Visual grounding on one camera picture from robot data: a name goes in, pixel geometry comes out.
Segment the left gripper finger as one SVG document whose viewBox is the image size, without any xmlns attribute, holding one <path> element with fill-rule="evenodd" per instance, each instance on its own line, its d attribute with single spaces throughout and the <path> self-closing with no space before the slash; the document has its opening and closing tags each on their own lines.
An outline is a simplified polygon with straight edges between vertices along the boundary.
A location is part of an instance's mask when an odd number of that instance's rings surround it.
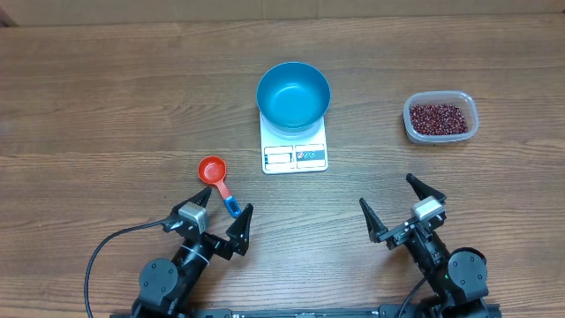
<svg viewBox="0 0 565 318">
<path fill-rule="evenodd" d="M 230 238 L 229 244 L 232 251 L 241 256 L 245 256 L 249 248 L 252 212 L 253 205 L 249 203 L 235 219 L 234 223 L 226 230 L 226 235 Z"/>
<path fill-rule="evenodd" d="M 199 207 L 206 208 L 207 203 L 210 199 L 211 193 L 212 193 L 212 188 L 207 186 L 203 190 L 198 192 L 197 194 L 193 195 L 193 197 L 187 199 L 185 201 L 185 203 L 190 202 L 190 203 L 196 204 Z"/>
</svg>

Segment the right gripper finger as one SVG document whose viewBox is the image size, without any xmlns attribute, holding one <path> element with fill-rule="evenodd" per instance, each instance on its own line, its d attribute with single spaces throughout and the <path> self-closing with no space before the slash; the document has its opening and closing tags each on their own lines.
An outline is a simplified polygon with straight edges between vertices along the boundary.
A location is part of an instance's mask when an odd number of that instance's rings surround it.
<svg viewBox="0 0 565 318">
<path fill-rule="evenodd" d="M 388 228 L 377 217 L 364 198 L 359 199 L 359 204 L 365 217 L 369 239 L 373 243 L 380 243 L 382 241 L 381 237 L 388 232 Z"/>
<path fill-rule="evenodd" d="M 441 191 L 427 185 L 413 174 L 408 173 L 406 175 L 406 181 L 411 185 L 414 193 L 422 201 L 430 196 L 434 197 L 440 204 L 444 204 L 447 199 L 447 195 Z"/>
</svg>

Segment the red measuring scoop blue handle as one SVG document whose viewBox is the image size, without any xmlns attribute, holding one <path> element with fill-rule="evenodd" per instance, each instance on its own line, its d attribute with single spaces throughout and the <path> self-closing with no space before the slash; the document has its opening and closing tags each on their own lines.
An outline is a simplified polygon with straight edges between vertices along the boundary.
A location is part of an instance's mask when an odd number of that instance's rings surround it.
<svg viewBox="0 0 565 318">
<path fill-rule="evenodd" d="M 241 208 L 229 188 L 225 185 L 227 175 L 225 161 L 215 155 L 203 158 L 199 164 L 198 175 L 204 183 L 213 185 L 218 189 L 226 209 L 233 218 L 237 218 L 241 214 Z"/>
</svg>

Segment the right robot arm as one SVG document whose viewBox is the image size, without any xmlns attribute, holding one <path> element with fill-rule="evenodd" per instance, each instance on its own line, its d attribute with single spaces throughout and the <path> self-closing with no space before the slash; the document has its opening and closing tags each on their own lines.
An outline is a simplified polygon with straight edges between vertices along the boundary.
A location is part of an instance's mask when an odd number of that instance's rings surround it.
<svg viewBox="0 0 565 318">
<path fill-rule="evenodd" d="M 471 247 L 447 249 L 436 230 L 447 220 L 447 195 L 413 174 L 406 175 L 419 202 L 411 218 L 389 229 L 365 199 L 359 200 L 373 243 L 384 242 L 393 250 L 405 246 L 423 278 L 400 305 L 392 305 L 394 317 L 495 317 L 498 306 L 485 303 L 488 295 L 486 257 Z"/>
</svg>

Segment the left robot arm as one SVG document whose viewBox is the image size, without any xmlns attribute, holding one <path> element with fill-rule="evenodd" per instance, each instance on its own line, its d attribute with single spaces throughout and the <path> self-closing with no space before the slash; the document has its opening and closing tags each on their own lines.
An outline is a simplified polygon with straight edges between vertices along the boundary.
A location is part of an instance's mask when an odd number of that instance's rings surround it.
<svg viewBox="0 0 565 318">
<path fill-rule="evenodd" d="M 228 261 L 233 254 L 246 254 L 252 204 L 236 217 L 226 230 L 229 238 L 224 239 L 207 232 L 206 205 L 211 193 L 211 188 L 204 188 L 174 206 L 165 218 L 162 230 L 176 232 L 184 242 L 170 260 L 151 260 L 141 270 L 139 296 L 132 305 L 131 317 L 186 317 L 189 311 L 185 304 L 213 256 Z"/>
</svg>

